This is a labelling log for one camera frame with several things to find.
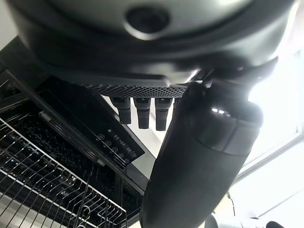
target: metal wire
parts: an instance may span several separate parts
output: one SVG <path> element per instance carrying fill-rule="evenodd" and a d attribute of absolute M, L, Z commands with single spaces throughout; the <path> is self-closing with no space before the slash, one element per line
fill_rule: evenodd
<path fill-rule="evenodd" d="M 123 208 L 52 158 L 52 148 L 45 153 L 8 124 L 25 117 L 0 118 L 0 204 L 5 204 L 0 218 L 6 217 L 4 227 L 42 228 L 49 219 L 48 227 L 56 228 L 126 224 Z M 17 208 L 9 214 L 16 203 Z M 33 217 L 30 225 L 29 214 Z"/>

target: white wall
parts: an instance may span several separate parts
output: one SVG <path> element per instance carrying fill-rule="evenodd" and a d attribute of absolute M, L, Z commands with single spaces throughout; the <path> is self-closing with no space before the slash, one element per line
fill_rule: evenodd
<path fill-rule="evenodd" d="M 0 0 L 0 50 L 17 35 L 4 0 Z"/>

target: circular cap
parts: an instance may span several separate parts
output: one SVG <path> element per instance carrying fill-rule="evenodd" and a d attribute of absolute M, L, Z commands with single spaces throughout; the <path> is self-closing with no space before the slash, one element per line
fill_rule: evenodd
<path fill-rule="evenodd" d="M 127 22 L 143 33 L 160 32 L 169 24 L 169 15 L 165 10 L 155 7 L 137 7 L 126 14 Z"/>
<path fill-rule="evenodd" d="M 92 27 L 154 40 L 209 29 L 235 16 L 254 0 L 50 1 Z"/>

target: black plastic housing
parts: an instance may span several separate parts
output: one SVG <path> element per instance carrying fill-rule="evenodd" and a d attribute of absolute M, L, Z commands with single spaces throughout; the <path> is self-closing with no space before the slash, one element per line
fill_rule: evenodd
<path fill-rule="evenodd" d="M 191 85 L 174 111 L 142 201 L 143 228 L 197 228 L 245 162 L 262 124 L 246 100 Z"/>

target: rack tine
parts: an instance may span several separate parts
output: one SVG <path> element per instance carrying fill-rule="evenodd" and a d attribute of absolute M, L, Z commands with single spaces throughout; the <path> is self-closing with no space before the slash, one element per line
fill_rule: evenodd
<path fill-rule="evenodd" d="M 61 174 L 60 174 L 59 176 L 57 176 L 57 177 L 54 178 L 53 180 L 50 180 L 46 185 L 44 185 L 44 187 L 47 186 L 48 184 L 52 183 L 54 180 L 60 178 L 63 172 L 64 172 L 64 170 L 62 170 L 62 172 L 61 172 Z M 35 220 L 36 220 L 38 214 L 41 212 L 41 209 L 42 209 L 44 203 L 46 202 L 46 200 L 47 200 L 49 194 L 50 194 L 58 185 L 54 186 L 54 187 L 48 192 L 48 194 L 46 195 L 45 199 L 43 200 L 43 203 L 41 204 L 41 206 L 40 206 L 40 208 L 39 208 L 39 211 L 36 213 L 36 216 L 35 216 L 35 218 L 34 218 L 34 220 L 33 220 L 32 225 L 30 226 L 30 228 L 32 228 L 32 226 L 33 226 L 33 224 L 34 224 L 34 222 L 35 222 Z"/>
<path fill-rule="evenodd" d="M 11 146 L 13 146 L 15 143 L 16 143 L 16 141 L 13 141 L 12 144 L 10 144 L 6 149 L 4 149 L 4 150 L 0 153 L 0 156 L 1 156 L 3 153 L 5 153 L 6 151 L 8 151 L 8 149 L 9 149 Z"/>
<path fill-rule="evenodd" d="M 109 220 L 109 227 L 110 227 L 110 223 L 112 223 L 112 225 L 114 226 L 114 221 L 111 222 L 111 219 L 117 215 L 119 213 L 119 209 L 116 209 L 117 211 L 108 219 Z"/>
<path fill-rule="evenodd" d="M 100 222 L 101 222 L 101 223 L 100 223 L 96 228 L 100 228 L 101 225 L 103 224 L 103 214 L 105 214 L 105 217 L 104 217 L 104 218 L 105 218 L 105 220 L 106 220 L 106 217 L 107 217 L 107 215 L 108 215 L 108 204 L 109 204 L 109 200 L 106 201 L 105 209 L 103 209 L 103 210 L 105 210 L 105 212 L 103 212 L 102 214 L 100 214 L 101 211 L 98 212 L 97 215 L 100 216 Z"/>
<path fill-rule="evenodd" d="M 78 188 L 77 190 L 71 192 L 71 194 L 74 193 L 74 192 L 76 192 L 76 191 L 79 191 L 79 189 L 81 188 L 81 185 L 82 185 L 82 184 L 83 184 L 83 182 L 80 182 L 79 188 Z M 60 227 L 59 227 L 59 228 L 61 228 L 62 223 L 63 223 L 63 220 L 64 220 L 64 218 L 66 217 L 66 212 L 67 212 L 67 209 L 68 209 L 68 206 L 70 205 L 70 203 L 71 203 L 72 201 L 75 201 L 76 198 L 79 197 L 79 196 L 80 196 L 81 194 L 83 194 L 83 193 L 84 193 L 84 191 L 81 192 L 79 195 L 77 195 L 76 197 L 74 197 L 73 199 L 71 199 L 71 200 L 68 202 L 68 204 L 67 204 L 67 206 L 66 206 L 65 213 L 64 213 L 63 218 L 62 218 L 62 220 L 61 220 L 61 223 L 60 223 Z"/>
<path fill-rule="evenodd" d="M 82 223 L 85 223 L 85 225 L 86 225 L 86 223 L 87 223 L 87 220 L 90 218 L 90 214 L 98 207 L 95 207 L 94 209 L 92 209 L 91 210 L 91 207 L 93 206 L 93 205 L 95 205 L 95 204 L 97 204 L 99 201 L 101 200 L 101 197 L 99 198 L 99 200 L 97 200 L 97 201 L 95 201 L 95 203 L 93 203 L 91 206 L 87 206 L 87 205 L 84 205 L 84 207 L 86 207 L 86 209 L 88 209 L 89 210 L 89 213 L 88 213 L 88 215 L 87 215 L 87 217 L 86 217 L 86 219 L 84 220 L 84 221 L 82 221 L 82 222 L 80 222 L 80 224 L 79 225 L 81 225 Z"/>
<path fill-rule="evenodd" d="M 64 189 L 63 191 L 66 191 L 66 190 L 68 190 L 69 188 L 72 188 L 72 187 L 74 186 L 74 184 L 75 184 L 75 182 L 74 182 L 70 187 Z M 62 201 L 63 201 L 68 195 L 70 195 L 71 193 L 65 195 L 65 196 L 61 199 L 59 206 L 62 204 Z M 54 218 L 57 217 L 57 213 L 58 213 L 59 209 L 60 209 L 60 207 L 57 208 L 57 211 L 56 211 L 56 214 L 55 214 Z"/>
<path fill-rule="evenodd" d="M 26 171 L 28 171 L 30 169 L 30 166 L 29 167 L 27 167 L 22 173 L 21 173 L 21 175 L 23 174 L 23 173 L 25 173 Z M 2 183 L 2 181 L 7 177 L 7 176 L 9 176 L 9 173 L 7 173 L 6 175 L 5 175 L 5 177 L 0 181 L 0 184 Z M 18 180 L 18 178 L 15 178 L 15 180 L 11 183 L 11 185 L 5 190 L 5 192 L 0 196 L 0 199 L 9 191 L 9 189 L 16 183 L 16 181 Z"/>
<path fill-rule="evenodd" d="M 31 191 L 34 189 L 34 187 L 43 179 L 44 177 L 40 178 L 40 180 L 38 180 L 35 185 L 30 189 L 29 193 L 27 194 L 27 196 L 25 197 L 25 199 L 23 200 L 23 202 L 19 205 L 18 209 L 16 210 L 15 214 L 13 215 L 13 217 L 10 219 L 9 223 L 7 224 L 6 227 L 8 227 L 8 225 L 12 222 L 13 218 L 15 217 L 15 215 L 17 214 L 17 212 L 19 211 L 19 209 L 22 207 L 22 205 L 24 204 L 24 202 L 26 201 L 26 199 L 29 197 L 29 195 L 31 194 Z M 16 196 L 21 192 L 21 190 L 23 189 L 24 185 L 20 188 L 20 190 L 18 191 L 18 193 L 16 194 Z M 14 201 L 14 199 L 12 199 L 10 201 L 10 203 L 8 204 L 8 206 L 5 208 L 5 210 L 1 213 L 0 217 L 2 216 L 2 214 L 6 211 L 6 209 L 10 206 L 10 204 Z"/>
<path fill-rule="evenodd" d="M 5 80 L 3 83 L 0 84 L 0 88 L 3 87 L 5 84 L 7 84 L 9 82 L 9 80 Z"/>
<path fill-rule="evenodd" d="M 69 179 L 70 176 L 71 176 L 71 174 L 69 174 L 69 176 L 66 178 L 66 180 L 65 180 L 64 182 L 61 182 L 60 184 L 66 183 L 66 182 L 68 181 L 68 179 Z M 52 202 L 51 206 L 50 206 L 49 209 L 48 209 L 48 213 L 47 213 L 47 215 L 45 216 L 45 218 L 44 218 L 44 220 L 43 220 L 43 223 L 42 223 L 42 225 L 41 225 L 41 228 L 43 227 L 43 225 L 44 225 L 44 223 L 45 223 L 45 221 L 46 221 L 46 219 L 47 219 L 47 217 L 48 217 L 48 214 L 49 214 L 49 212 L 50 212 L 50 210 L 51 210 L 51 208 L 52 208 L 52 206 L 53 206 L 53 204 L 54 204 L 54 202 L 55 202 L 56 197 L 57 197 L 60 193 L 62 193 L 63 191 L 64 191 L 64 189 L 61 190 L 60 192 L 58 192 L 58 193 L 56 194 L 56 196 L 54 197 L 53 202 Z"/>
<path fill-rule="evenodd" d="M 109 226 L 110 226 L 110 219 L 108 218 L 108 216 L 113 212 L 113 211 L 115 211 L 115 207 L 114 207 L 114 209 L 110 212 L 110 213 L 108 213 L 108 214 L 106 214 L 106 216 L 105 216 L 105 224 L 104 224 L 104 227 L 106 228 L 106 226 L 107 226 L 107 222 L 109 221 Z"/>
<path fill-rule="evenodd" d="M 13 156 L 11 156 L 10 158 L 8 158 L 4 164 L 1 164 L 1 168 L 3 167 L 3 165 L 5 165 L 5 164 L 8 163 L 9 161 L 11 161 L 11 160 L 14 159 L 15 157 L 17 157 L 18 154 L 20 154 L 21 152 L 23 152 L 23 150 L 25 149 L 26 146 L 27 146 L 27 145 L 23 146 L 23 148 L 21 148 L 16 154 L 13 154 Z"/>
<path fill-rule="evenodd" d="M 126 213 L 125 210 L 96 190 L 96 187 L 93 188 L 89 185 L 94 176 L 98 179 L 100 170 L 97 169 L 96 175 L 93 175 L 93 171 L 96 170 L 95 165 L 91 166 L 92 170 L 89 171 L 85 161 L 81 160 L 77 163 L 77 167 L 84 168 L 85 173 L 81 174 L 82 178 L 79 178 L 56 161 L 53 157 L 65 153 L 62 151 L 65 145 L 53 146 L 52 140 L 57 141 L 56 138 L 52 138 L 52 135 L 50 138 L 46 138 L 46 135 L 50 133 L 47 129 L 44 132 L 41 131 L 43 129 L 35 127 L 39 123 L 35 120 L 32 121 L 33 117 L 35 115 L 31 113 L 16 114 L 9 118 L 6 116 L 7 121 L 13 127 L 0 118 L 0 128 L 3 129 L 0 130 L 0 184 L 5 183 L 5 189 L 2 190 L 3 194 L 0 195 L 0 199 L 3 195 L 14 194 L 0 217 L 4 216 L 4 212 L 13 202 L 18 202 L 17 210 L 13 212 L 14 214 L 9 215 L 12 217 L 9 217 L 9 223 L 5 224 L 6 228 L 17 221 L 16 215 L 24 210 L 26 213 L 20 214 L 23 218 L 21 223 L 18 222 L 19 227 L 26 225 L 33 228 L 37 220 L 40 221 L 41 215 L 44 216 L 41 219 L 41 228 L 46 224 L 50 224 L 50 227 L 54 225 L 59 227 L 54 222 L 60 224 L 59 228 L 66 225 L 73 228 L 87 226 L 114 228 L 117 225 L 116 221 L 119 221 L 118 224 L 124 225 L 122 218 Z M 36 145 L 17 132 L 15 127 L 21 129 L 21 132 L 28 133 Z M 37 145 L 44 148 L 49 154 L 42 151 Z M 34 220 L 31 219 L 29 222 L 29 226 L 26 224 L 26 218 L 32 213 L 35 216 L 33 216 Z"/>

